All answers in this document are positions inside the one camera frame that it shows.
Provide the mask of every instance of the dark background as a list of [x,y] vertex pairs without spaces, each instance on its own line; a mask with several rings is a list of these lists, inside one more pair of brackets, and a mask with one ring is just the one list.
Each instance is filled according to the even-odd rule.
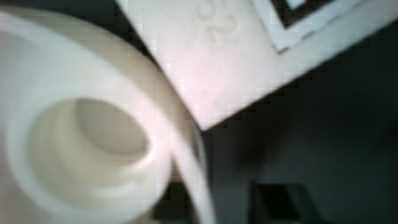
[[[112,0],[0,4],[86,19],[146,52]],[[203,135],[221,224],[247,223],[251,181],[303,184],[333,224],[398,223],[398,23]]]

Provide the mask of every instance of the dark surface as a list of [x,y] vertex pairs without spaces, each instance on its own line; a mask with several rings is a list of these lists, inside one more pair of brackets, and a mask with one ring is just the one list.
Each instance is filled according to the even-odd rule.
[[[0,0],[105,27],[146,52],[112,0]],[[398,222],[398,24],[205,132],[221,224],[249,182],[306,186],[333,224]]]

